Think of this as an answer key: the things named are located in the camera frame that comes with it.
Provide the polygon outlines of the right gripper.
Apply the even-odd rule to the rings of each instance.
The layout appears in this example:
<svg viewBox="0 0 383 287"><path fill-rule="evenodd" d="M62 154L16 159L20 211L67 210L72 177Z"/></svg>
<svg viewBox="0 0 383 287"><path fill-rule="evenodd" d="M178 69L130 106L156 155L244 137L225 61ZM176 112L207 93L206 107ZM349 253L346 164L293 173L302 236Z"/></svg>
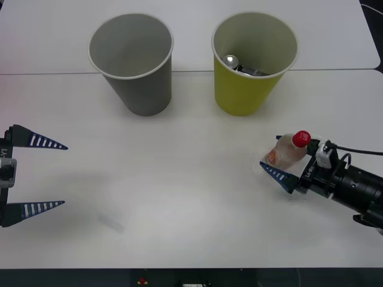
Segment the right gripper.
<svg viewBox="0 0 383 287"><path fill-rule="evenodd" d="M294 190L302 194L313 191L323 197L331 197L332 194L335 193L339 172L347 169L347 154L339 158L338 152L333 149L329 157L331 168L327 169L318 164L315 155L320 143L318 139L311 139L303 148L293 144L293 135L277 135L276 140L276 148L278 151L297 151L301 154L305 151L306 154L312 156L300 178L294 174L274 168L262 161L259 163L261 168L279 183L287 193L292 194Z"/></svg>

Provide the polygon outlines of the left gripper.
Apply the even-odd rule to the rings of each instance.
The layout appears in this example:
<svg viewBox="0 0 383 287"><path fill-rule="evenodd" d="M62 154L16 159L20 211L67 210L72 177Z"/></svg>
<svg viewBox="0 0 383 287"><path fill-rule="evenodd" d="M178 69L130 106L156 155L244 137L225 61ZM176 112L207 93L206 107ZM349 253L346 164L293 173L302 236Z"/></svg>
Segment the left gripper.
<svg viewBox="0 0 383 287"><path fill-rule="evenodd" d="M14 186L13 146L59 150L68 150L68 147L17 124L10 126L4 136L5 139L1 139L1 210L5 208L5 212L1 219L1 227L5 228L65 203L65 201L44 201L6 204L8 189Z"/></svg>

